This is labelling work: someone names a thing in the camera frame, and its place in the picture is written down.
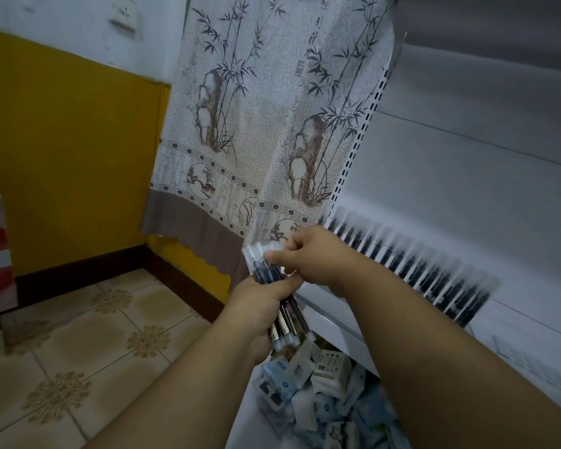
wall socket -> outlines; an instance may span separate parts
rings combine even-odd
[[[139,24],[137,3],[133,0],[114,0],[110,22],[135,33]]]

left hand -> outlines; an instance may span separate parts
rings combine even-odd
[[[219,320],[247,341],[255,364],[261,363],[270,352],[268,328],[278,316],[280,301],[302,284],[303,279],[297,274],[267,285],[258,284],[249,276],[228,298]]]

yellow wall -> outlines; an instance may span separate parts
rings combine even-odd
[[[159,131],[164,124],[166,106],[170,96],[170,88],[162,88],[160,98],[160,120],[158,122]],[[188,277],[202,286],[207,292],[215,296],[222,302],[228,299],[228,287],[231,278],[228,275],[220,274],[217,269],[207,264],[204,260],[196,257],[190,249],[183,247],[176,239],[161,238],[159,236],[148,236],[148,245],[157,254],[163,256]]]
[[[161,88],[0,33],[0,193],[15,275],[145,241]]]

hand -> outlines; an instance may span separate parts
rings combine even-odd
[[[261,363],[270,352],[268,328],[279,313],[279,303],[303,284],[297,274],[261,285],[253,276],[235,287],[228,298],[220,320],[232,328],[235,335],[244,337],[250,345],[254,363]]]
[[[293,233],[282,250],[264,253],[270,264],[294,271],[307,282],[326,285],[337,296],[344,296],[343,279],[354,262],[362,257],[325,228],[312,225]]]

patterned curtain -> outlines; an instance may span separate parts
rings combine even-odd
[[[315,221],[393,44],[386,0],[192,0],[143,231],[244,277]]]

